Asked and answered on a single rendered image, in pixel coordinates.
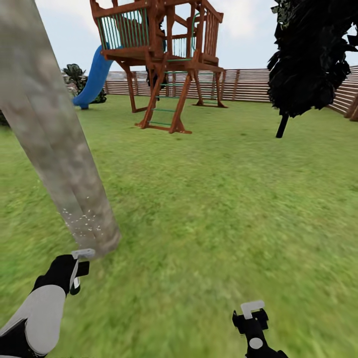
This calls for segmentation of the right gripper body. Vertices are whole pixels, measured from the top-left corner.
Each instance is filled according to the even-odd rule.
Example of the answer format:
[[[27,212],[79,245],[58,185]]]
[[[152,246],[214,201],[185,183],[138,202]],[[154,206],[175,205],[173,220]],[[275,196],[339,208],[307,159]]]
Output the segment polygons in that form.
[[[255,327],[260,329],[261,331],[268,329],[266,320],[263,316],[262,312],[255,311],[252,312],[252,319],[245,320],[243,315],[235,316],[236,323],[239,326],[238,330],[240,334],[246,334],[247,330],[250,327]]]

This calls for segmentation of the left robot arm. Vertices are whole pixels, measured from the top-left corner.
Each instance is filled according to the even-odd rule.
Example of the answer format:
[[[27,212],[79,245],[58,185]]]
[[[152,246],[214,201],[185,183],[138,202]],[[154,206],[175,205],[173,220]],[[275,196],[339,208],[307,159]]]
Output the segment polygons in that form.
[[[57,256],[51,268],[34,283],[18,311],[0,330],[0,358],[45,358],[60,336],[66,295],[78,276],[88,275],[94,249]]]

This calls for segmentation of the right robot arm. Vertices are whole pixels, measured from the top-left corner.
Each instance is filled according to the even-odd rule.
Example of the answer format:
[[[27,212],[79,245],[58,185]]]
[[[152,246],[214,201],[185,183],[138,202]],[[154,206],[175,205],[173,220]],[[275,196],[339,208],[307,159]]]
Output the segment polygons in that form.
[[[252,301],[240,306],[243,315],[237,316],[235,310],[232,321],[240,334],[246,334],[249,347],[245,358],[288,358],[283,351],[276,352],[267,346],[263,330],[268,329],[267,321],[269,318],[263,309],[265,307],[264,301]]]

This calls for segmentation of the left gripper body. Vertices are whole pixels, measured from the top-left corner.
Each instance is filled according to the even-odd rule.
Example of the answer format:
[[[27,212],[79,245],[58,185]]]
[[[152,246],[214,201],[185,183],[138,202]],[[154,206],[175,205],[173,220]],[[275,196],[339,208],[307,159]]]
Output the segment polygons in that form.
[[[78,263],[78,271],[77,271],[77,274],[75,277],[88,275],[89,265],[90,265],[90,261],[79,262]]]

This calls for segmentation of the pesticide atomizer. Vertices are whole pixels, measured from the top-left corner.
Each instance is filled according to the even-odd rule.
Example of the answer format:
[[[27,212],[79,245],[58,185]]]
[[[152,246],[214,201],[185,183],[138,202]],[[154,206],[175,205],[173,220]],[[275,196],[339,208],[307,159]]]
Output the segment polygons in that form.
[[[71,289],[70,289],[70,291],[69,291],[69,293],[71,294],[71,295],[76,295],[79,291],[80,291],[80,281],[79,281],[79,276],[78,277],[76,277],[75,279],[74,279],[74,282],[73,282],[73,286],[71,287]]]

